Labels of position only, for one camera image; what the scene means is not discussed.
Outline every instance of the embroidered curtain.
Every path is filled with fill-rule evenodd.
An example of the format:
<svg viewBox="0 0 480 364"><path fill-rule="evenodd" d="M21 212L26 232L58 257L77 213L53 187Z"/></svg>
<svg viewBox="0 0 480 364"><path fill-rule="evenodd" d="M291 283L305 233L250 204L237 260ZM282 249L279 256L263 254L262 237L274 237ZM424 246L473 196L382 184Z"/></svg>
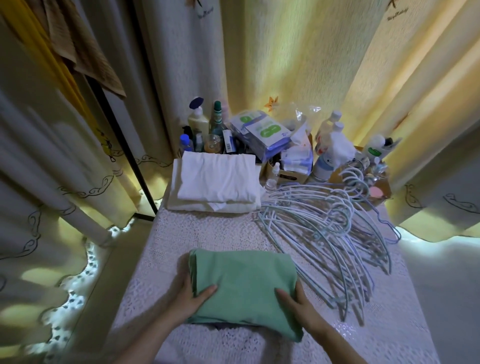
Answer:
<svg viewBox="0 0 480 364"><path fill-rule="evenodd" d="M77 312L88 292L63 278L94 279L94 252L110 242L107 228L127 225L140 194L4 22L0 48L2 359L65 344L74 322L54 318Z"/></svg>

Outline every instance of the dropper bottle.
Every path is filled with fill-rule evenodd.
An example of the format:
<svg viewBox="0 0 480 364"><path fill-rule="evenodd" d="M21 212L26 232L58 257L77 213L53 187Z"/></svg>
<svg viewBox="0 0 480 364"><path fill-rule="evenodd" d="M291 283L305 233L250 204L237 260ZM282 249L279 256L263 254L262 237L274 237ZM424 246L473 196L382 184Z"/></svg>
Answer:
<svg viewBox="0 0 480 364"><path fill-rule="evenodd" d="M265 183L265 189L267 192L276 191L276 184L278 183L278 174L280 173L280 163L277 162L272 168L267 182Z"/></svg>

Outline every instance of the clear plastic bottle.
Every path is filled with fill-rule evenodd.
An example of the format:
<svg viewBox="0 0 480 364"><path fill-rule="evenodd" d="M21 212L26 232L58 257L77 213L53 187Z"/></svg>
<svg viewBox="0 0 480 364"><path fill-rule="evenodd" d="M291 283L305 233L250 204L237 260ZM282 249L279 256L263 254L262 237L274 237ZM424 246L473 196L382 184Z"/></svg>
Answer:
<svg viewBox="0 0 480 364"><path fill-rule="evenodd" d="M180 135L180 155L183 156L183 152L193 152L193 142L190 140L187 134Z"/></svg>
<svg viewBox="0 0 480 364"><path fill-rule="evenodd" d="M276 184L278 182L278 174L280 173L280 163L275 163L265 183L265 189L267 192L273 192L276 190Z"/></svg>
<svg viewBox="0 0 480 364"><path fill-rule="evenodd" d="M195 135L195 152L202 152L204 149L204 140L202 138L202 133Z"/></svg>
<svg viewBox="0 0 480 364"><path fill-rule="evenodd" d="M330 117L320 124L320 128L318 128L317 134L315 135L315 142L319 142L319 137L321 134L328 134L332 131L333 125L340 120L342 117L342 113L338 110L333 110Z"/></svg>

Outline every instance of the hand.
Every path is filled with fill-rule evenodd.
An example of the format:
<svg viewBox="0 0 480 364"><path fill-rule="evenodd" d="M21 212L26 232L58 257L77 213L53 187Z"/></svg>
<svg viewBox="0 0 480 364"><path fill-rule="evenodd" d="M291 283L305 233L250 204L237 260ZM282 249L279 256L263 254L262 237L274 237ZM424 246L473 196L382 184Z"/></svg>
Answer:
<svg viewBox="0 0 480 364"><path fill-rule="evenodd" d="M187 274L181 291L168 306L166 314L173 320L175 327L179 326L197 312L200 306L216 292L216 289L217 286L212 285L204 289L197 297L194 297L190 274Z"/></svg>
<svg viewBox="0 0 480 364"><path fill-rule="evenodd" d="M277 293L280 302L293 313L300 325L302 325L302 327L304 327L312 336L324 335L326 331L331 328L328 322L318 314L313 305L307 299L299 279L295 284L297 301L280 288L275 288L275 292Z"/></svg>

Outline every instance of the bottle cap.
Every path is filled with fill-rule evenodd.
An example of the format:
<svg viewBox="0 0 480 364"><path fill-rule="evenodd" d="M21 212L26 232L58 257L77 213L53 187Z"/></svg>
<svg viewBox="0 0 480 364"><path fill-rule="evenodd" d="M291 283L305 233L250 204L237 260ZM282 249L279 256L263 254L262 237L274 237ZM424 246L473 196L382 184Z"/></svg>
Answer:
<svg viewBox="0 0 480 364"><path fill-rule="evenodd" d="M272 172L275 173L275 174L280 173L280 163L279 162L275 163L275 165L273 166Z"/></svg>
<svg viewBox="0 0 480 364"><path fill-rule="evenodd" d="M191 103L190 103L190 105L189 105L189 108L195 110L195 109L199 108L203 103L204 103L204 99L203 99L203 98L201 98L201 97L196 97L196 98L194 98L194 99L191 101Z"/></svg>
<svg viewBox="0 0 480 364"><path fill-rule="evenodd" d="M216 112L221 112L222 111L222 103L220 101L215 101L215 103L213 104L213 111L216 111Z"/></svg>
<svg viewBox="0 0 480 364"><path fill-rule="evenodd" d="M344 128L342 122L336 121L333 123L332 131L341 133Z"/></svg>
<svg viewBox="0 0 480 364"><path fill-rule="evenodd" d="M330 115L330 118L336 121L340 120L341 117L342 117L342 113L338 110L333 110L332 115Z"/></svg>
<svg viewBox="0 0 480 364"><path fill-rule="evenodd" d="M193 114L195 116L200 116L204 113L204 110L202 109L201 106L197 107L195 110L193 110Z"/></svg>
<svg viewBox="0 0 480 364"><path fill-rule="evenodd" d="M190 138L187 134L180 135L180 143L184 146L187 146L190 143Z"/></svg>

